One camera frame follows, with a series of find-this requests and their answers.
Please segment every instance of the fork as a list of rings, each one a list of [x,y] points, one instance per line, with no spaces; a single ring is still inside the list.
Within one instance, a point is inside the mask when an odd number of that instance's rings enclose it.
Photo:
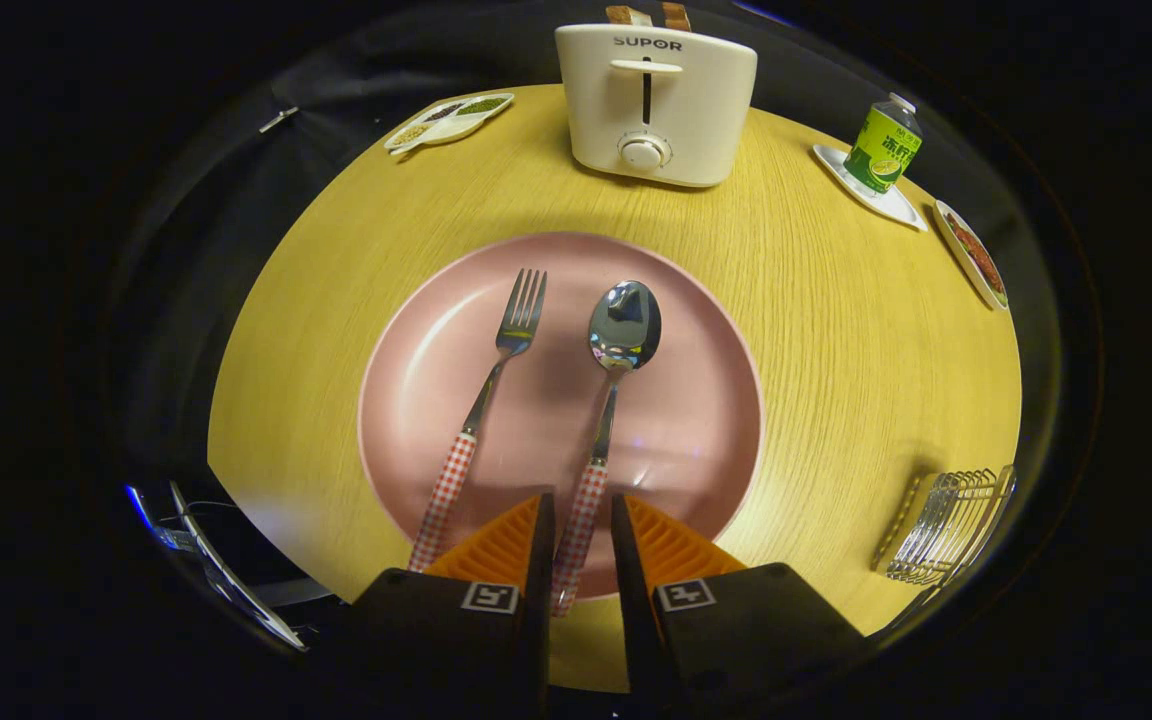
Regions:
[[[448,452],[444,470],[434,483],[434,493],[425,507],[425,518],[420,521],[420,531],[412,545],[411,560],[407,561],[408,570],[424,571],[442,551],[447,520],[452,515],[452,507],[461,497],[461,487],[465,486],[473,450],[479,445],[477,437],[483,425],[483,414],[492,400],[492,391],[500,379],[500,370],[513,356],[521,355],[531,347],[531,341],[536,338],[536,327],[540,325],[540,309],[545,302],[545,282],[548,279],[550,273],[524,268],[518,270],[518,278],[513,281],[513,291],[509,293],[508,304],[503,306],[500,329],[497,332],[497,350],[500,351],[500,359],[492,366],[488,379],[479,391],[479,397],[475,400],[470,414],[465,417],[465,425],[456,435],[456,441],[452,442],[452,452]]]

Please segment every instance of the toaster knob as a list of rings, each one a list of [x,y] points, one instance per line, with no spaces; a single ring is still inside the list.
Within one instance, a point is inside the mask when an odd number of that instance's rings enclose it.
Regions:
[[[621,159],[635,168],[650,170],[669,160],[668,143],[654,136],[636,136],[621,145]]]

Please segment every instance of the orange rubber pad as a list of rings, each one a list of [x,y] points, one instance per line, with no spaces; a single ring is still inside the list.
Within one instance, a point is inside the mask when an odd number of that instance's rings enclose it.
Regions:
[[[526,588],[531,536],[539,509],[539,495],[513,506],[465,541],[444,553],[425,569],[425,574],[471,583],[517,585],[522,591]]]
[[[639,547],[649,594],[666,583],[745,569],[745,564],[719,550],[717,544],[638,498],[627,495],[626,507],[630,511],[634,541]]]

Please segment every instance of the wooden table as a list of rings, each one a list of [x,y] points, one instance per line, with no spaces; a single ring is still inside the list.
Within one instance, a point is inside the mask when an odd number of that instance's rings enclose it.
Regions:
[[[385,324],[420,282],[499,240],[608,234],[704,282],[745,334],[767,437],[719,546],[786,561],[862,632],[918,588],[869,570],[905,484],[1011,462],[1020,357],[1011,317],[975,295],[935,232],[879,218],[810,154],[846,143],[751,109],[726,182],[689,190],[585,170],[561,86],[450,145],[372,146],[301,215],[225,350],[207,458],[257,528],[343,598],[411,551],[358,458],[358,387]],[[931,223],[932,197],[899,181]],[[614,598],[553,621],[553,683],[627,691]]]

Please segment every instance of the bottle label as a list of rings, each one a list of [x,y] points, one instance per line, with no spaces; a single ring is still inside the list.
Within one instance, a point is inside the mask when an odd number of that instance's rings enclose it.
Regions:
[[[887,192],[922,145],[922,137],[878,109],[870,108],[865,124],[861,126],[861,135],[856,136],[842,167],[870,190]]]

